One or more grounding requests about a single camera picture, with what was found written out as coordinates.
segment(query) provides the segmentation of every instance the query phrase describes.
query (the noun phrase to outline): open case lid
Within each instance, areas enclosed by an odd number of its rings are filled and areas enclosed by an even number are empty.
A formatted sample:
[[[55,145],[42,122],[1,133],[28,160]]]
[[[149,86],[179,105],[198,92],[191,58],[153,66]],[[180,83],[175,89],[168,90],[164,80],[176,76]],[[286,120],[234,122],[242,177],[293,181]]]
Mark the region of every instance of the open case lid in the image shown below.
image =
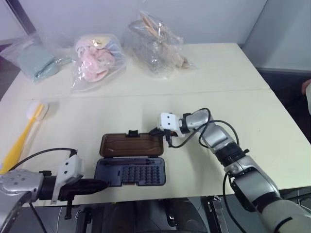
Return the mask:
[[[102,157],[158,157],[163,154],[163,137],[138,133],[137,130],[128,134],[108,133],[102,138],[99,154]]]

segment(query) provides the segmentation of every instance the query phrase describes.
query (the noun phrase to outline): plastic bag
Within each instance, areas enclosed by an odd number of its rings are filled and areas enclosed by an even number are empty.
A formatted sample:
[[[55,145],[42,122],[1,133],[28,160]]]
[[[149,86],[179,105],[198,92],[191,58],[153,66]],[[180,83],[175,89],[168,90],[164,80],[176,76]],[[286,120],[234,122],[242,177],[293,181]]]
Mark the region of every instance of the plastic bag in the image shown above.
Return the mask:
[[[5,48],[0,56],[19,67],[37,83],[56,74],[61,65],[71,62],[70,56],[62,55],[59,49],[46,36],[34,33]]]
[[[183,39],[174,35],[157,17],[140,12],[140,20],[129,24],[124,46],[156,77],[167,78],[178,68],[189,68],[180,54]]]
[[[85,91],[102,85],[126,66],[126,56],[118,39],[111,34],[91,34],[75,43],[72,91]]]

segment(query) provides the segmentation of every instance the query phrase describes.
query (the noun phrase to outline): yellow toothbrush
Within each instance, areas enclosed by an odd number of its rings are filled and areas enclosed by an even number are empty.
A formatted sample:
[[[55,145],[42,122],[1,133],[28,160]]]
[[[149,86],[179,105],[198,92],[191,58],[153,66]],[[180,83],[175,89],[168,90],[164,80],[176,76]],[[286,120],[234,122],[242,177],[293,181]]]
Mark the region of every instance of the yellow toothbrush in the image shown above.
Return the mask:
[[[2,166],[0,167],[0,174],[4,174],[8,172],[14,165],[16,165],[19,161],[20,155],[23,151],[24,143],[26,141],[28,132],[30,131],[33,123],[35,122],[36,118],[40,115],[43,109],[43,104],[39,104],[35,110],[33,117],[29,120],[28,125],[26,126],[24,132],[21,134],[19,139],[16,143],[12,146],[9,153],[6,155]]]

